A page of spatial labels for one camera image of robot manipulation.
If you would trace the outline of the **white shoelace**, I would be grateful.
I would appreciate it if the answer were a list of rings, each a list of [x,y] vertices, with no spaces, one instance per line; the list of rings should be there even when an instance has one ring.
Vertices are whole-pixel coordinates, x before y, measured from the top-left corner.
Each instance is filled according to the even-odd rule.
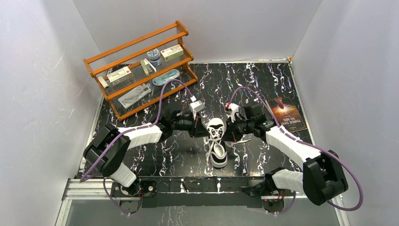
[[[227,157],[227,152],[223,147],[222,137],[225,129],[223,126],[208,127],[209,137],[205,138],[205,144],[208,145],[206,157],[212,160],[221,160]]]

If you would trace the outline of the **black white canvas sneaker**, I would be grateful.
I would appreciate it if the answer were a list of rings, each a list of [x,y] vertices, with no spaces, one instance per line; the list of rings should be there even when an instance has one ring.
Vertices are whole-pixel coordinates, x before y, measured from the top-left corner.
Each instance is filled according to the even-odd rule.
[[[207,160],[214,168],[224,168],[227,165],[227,151],[222,143],[225,134],[224,122],[220,118],[212,118],[207,124],[207,131],[209,133],[205,141],[208,145]]]

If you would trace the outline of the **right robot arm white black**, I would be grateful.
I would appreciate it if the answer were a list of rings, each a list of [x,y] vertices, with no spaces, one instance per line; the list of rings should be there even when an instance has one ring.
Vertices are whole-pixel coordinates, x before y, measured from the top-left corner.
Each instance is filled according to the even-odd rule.
[[[260,105],[245,106],[244,115],[236,104],[227,104],[230,117],[226,122],[224,141],[239,142],[244,135],[253,134],[268,145],[277,148],[299,167],[300,172],[277,168],[265,174],[260,184],[263,190],[277,195],[282,190],[291,190],[307,196],[315,205],[322,205],[348,190],[342,165],[333,151],[323,153],[306,145],[277,126],[270,113],[264,113]]]

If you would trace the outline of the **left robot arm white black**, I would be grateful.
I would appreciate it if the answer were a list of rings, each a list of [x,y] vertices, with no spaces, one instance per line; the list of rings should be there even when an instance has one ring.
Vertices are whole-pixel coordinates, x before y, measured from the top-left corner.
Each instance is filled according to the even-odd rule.
[[[153,123],[143,126],[116,128],[105,125],[84,150],[83,156],[103,177],[112,178],[122,185],[129,196],[140,192],[139,177],[129,169],[123,159],[128,149],[163,142],[175,130],[187,131],[191,137],[208,137],[206,126],[199,114],[175,110],[163,113]]]

